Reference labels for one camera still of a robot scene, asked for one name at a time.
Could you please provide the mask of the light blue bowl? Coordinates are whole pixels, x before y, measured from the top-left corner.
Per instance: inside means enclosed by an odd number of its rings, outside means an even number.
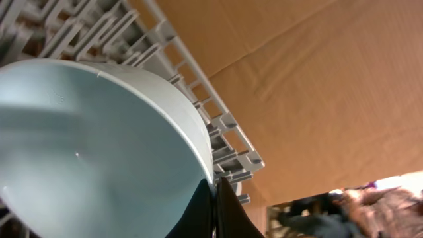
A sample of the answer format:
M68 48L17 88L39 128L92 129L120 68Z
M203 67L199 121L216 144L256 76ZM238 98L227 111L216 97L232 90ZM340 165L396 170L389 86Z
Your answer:
M1 199L41 237L164 237L213 186L208 131L146 70L30 59L1 68Z

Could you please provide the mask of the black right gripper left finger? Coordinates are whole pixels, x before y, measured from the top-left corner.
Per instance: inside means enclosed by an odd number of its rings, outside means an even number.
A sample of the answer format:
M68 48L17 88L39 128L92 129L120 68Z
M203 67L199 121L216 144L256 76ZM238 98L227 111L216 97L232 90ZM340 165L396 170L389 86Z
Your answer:
M206 179L199 182L182 217L166 238L212 238L214 197Z

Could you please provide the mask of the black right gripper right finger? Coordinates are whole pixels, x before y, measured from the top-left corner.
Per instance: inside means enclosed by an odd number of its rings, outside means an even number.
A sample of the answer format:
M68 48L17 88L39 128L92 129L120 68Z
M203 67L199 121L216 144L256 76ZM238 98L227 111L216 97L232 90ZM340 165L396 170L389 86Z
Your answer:
M217 238L264 238L224 177L217 183L215 210Z

